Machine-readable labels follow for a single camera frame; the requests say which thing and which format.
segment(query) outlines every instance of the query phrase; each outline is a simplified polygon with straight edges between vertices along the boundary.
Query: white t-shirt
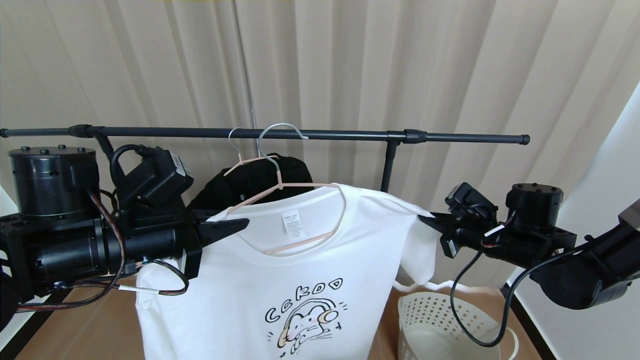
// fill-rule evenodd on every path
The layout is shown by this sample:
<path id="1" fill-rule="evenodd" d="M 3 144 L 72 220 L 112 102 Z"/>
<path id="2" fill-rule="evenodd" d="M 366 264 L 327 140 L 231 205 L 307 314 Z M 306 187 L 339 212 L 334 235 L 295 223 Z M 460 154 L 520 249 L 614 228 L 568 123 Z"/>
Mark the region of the white t-shirt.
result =
<path id="1" fill-rule="evenodd" d="M 389 194 L 347 185 L 223 211 L 209 220 L 250 223 L 204 248 L 185 294 L 138 293 L 145 357 L 366 359 L 399 265 L 419 284 L 433 275 L 439 234 L 417 214 L 431 216 Z M 150 264 L 137 285 L 176 290 L 182 282 Z"/>

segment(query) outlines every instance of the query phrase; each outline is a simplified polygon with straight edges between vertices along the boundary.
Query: clothes rack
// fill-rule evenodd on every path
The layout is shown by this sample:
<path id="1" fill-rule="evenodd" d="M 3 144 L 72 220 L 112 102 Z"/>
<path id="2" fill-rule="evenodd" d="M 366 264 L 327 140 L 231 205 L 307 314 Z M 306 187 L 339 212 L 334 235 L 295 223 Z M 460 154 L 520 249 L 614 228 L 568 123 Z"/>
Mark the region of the clothes rack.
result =
<path id="1" fill-rule="evenodd" d="M 75 136 L 95 138 L 102 151 L 111 160 L 113 146 L 109 136 L 140 136 L 168 138 L 244 138 L 257 139 L 263 129 L 197 128 L 197 127 L 108 127 L 75 125 L 60 128 L 42 129 L 0 129 L 0 136 Z M 380 191 L 388 192 L 396 149 L 401 143 L 416 144 L 424 142 L 472 142 L 472 143 L 516 143 L 527 145 L 529 135 L 486 135 L 486 134 L 447 134 L 428 133 L 422 130 L 405 129 L 402 131 L 360 131 L 360 130 L 301 130 L 310 140 L 349 140 L 386 142 L 385 164 L 383 167 Z M 300 139 L 294 130 L 273 129 L 264 135 L 269 139 Z"/>

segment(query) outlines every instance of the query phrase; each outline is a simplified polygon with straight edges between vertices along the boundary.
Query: graphic print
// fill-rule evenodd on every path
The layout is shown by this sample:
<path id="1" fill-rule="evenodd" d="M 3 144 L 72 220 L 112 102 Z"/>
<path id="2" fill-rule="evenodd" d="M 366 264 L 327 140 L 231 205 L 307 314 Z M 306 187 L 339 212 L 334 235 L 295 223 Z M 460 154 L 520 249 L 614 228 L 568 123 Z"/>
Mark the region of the graphic print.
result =
<path id="1" fill-rule="evenodd" d="M 327 284 L 320 282 L 313 287 L 296 288 L 296 302 L 300 302 L 303 298 L 311 295 L 322 293 L 325 289 L 338 290 L 342 286 L 342 279 L 338 278 Z M 281 327 L 275 331 L 277 336 L 277 347 L 284 351 L 280 358 L 284 358 L 288 353 L 297 354 L 302 344 L 307 341 L 315 341 L 320 339 L 330 339 L 335 331 L 342 330 L 338 317 L 341 311 L 347 310 L 347 305 L 343 302 L 336 303 L 327 297 L 311 297 L 301 301 L 297 306 L 291 299 L 287 299 L 280 306 L 280 312 L 287 318 L 284 319 Z M 265 314 L 267 323 L 275 323 L 281 319 L 280 315 L 276 315 L 276 308 L 272 307 Z M 269 331 L 268 341 L 275 339 L 274 332 Z"/>

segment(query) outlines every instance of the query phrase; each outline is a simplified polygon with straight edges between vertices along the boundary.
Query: horizontal bar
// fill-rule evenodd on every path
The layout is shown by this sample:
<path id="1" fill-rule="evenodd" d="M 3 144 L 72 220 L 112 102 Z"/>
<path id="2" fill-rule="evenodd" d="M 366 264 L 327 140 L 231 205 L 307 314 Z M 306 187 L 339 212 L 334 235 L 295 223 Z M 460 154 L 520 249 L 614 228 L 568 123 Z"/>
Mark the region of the horizontal bar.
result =
<path id="1" fill-rule="evenodd" d="M 11 136 L 52 136 L 71 135 L 78 137 L 94 136 L 140 136 L 168 138 L 226 138 L 231 129 L 198 127 L 106 127 L 76 125 L 58 129 L 0 129 L 3 138 Z M 236 129 L 232 138 L 255 139 L 263 129 Z M 475 143 L 519 143 L 527 145 L 529 135 L 484 135 L 484 134 L 442 134 L 427 133 L 421 130 L 404 131 L 357 131 L 357 130 L 301 130 L 302 134 L 315 140 L 360 140 L 379 142 L 475 142 Z M 294 130 L 272 129 L 264 135 L 270 139 L 300 138 Z"/>

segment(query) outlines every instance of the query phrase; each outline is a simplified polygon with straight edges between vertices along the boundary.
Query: cartoon mouse with headphones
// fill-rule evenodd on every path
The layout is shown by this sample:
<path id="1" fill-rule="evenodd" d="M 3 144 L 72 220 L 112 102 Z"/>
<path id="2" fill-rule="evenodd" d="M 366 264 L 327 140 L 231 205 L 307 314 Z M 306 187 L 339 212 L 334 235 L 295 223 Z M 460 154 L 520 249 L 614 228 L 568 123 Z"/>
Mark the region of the cartoon mouse with headphones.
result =
<path id="1" fill-rule="evenodd" d="M 337 317 L 335 303 L 329 299 L 304 301 L 289 313 L 278 339 L 278 348 L 293 342 L 291 354 L 295 354 L 307 340 L 330 338 L 331 330 L 326 325 Z"/>

